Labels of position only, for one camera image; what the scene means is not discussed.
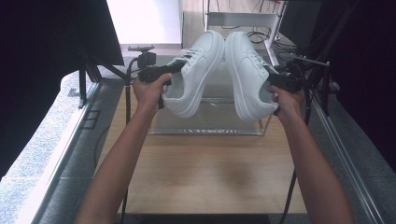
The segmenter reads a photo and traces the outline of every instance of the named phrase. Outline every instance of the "wooden table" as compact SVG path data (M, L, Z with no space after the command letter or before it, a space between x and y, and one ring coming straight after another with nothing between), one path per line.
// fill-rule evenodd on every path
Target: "wooden table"
M99 160L125 127L125 93ZM281 123L265 136L149 134L129 187L127 213L282 213L293 172ZM298 187L290 213L306 213Z

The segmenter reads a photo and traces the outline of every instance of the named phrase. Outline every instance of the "floor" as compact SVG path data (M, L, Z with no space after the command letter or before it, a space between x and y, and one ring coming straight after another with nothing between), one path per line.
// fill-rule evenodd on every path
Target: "floor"
M191 45L194 37L203 31L202 4L183 1L184 29L183 45ZM252 10L252 5L242 5L241 10ZM220 1L221 8L238 7L234 1ZM224 35L231 32L228 29L216 28ZM179 53L179 49L156 49L159 54ZM125 52L126 64L131 60L131 52ZM104 77L98 92L91 98L92 106L84 122L77 129L78 138L71 142L70 150L64 155L64 162L59 164L58 172L51 183L43 205L40 207L34 223L72 223L82 202L86 188L92 179L100 150L105 142L111 118L114 115L123 81L100 67ZM51 161L53 149L58 146L68 122L73 118L78 106L78 73L73 73L64 79L61 92L43 120L37 133L26 146L20 157L0 183L0 222L16 223L28 214L21 213L24 203L31 196L45 167ZM337 102L336 95L331 95L329 102L330 119L342 140L343 147L359 171L362 182L370 192L371 200L382 217L379 223L396 223L396 175L391 171L375 146L360 129L359 125L348 115ZM315 136L320 148L339 176L351 202L357 223L375 223L368 218L356 186L352 184L344 164L340 160L334 146L334 141L325 130L317 110L313 115L309 128ZM161 217L161 216L128 216L127 223L277 223L280 215L268 216L237 216L237 217ZM309 223L307 215L289 214L286 223Z

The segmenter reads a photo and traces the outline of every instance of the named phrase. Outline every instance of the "black backdrop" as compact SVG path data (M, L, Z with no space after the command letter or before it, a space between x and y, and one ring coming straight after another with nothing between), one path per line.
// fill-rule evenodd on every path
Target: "black backdrop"
M0 2L0 177L86 55L123 65L106 0Z
M337 98L396 172L395 1L361 0L335 43Z

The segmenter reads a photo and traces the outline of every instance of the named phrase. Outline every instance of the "person's right hand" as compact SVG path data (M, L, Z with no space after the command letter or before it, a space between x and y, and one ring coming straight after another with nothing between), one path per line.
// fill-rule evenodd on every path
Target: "person's right hand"
M137 78L134 81L134 96L137 100L137 109L144 109L154 115L158 111L158 100L163 93L163 83L170 80L171 73L160 76L152 83L143 83Z
M298 91L290 93L276 86L269 86L267 90L274 93L274 102L277 102L280 111L277 114L281 122L294 119L295 116L301 117L301 106L304 102L304 92Z

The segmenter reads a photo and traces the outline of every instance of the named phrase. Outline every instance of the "metal rack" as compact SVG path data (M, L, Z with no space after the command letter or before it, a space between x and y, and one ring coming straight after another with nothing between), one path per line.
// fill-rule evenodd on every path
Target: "metal rack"
M279 66L272 46L276 38L276 33L288 1L282 1L276 14L262 13L239 13L239 12L211 12L209 9L210 0L206 0L205 13L205 30L209 26L244 26L244 27L269 27L271 32L270 38L264 41L271 64L274 67Z

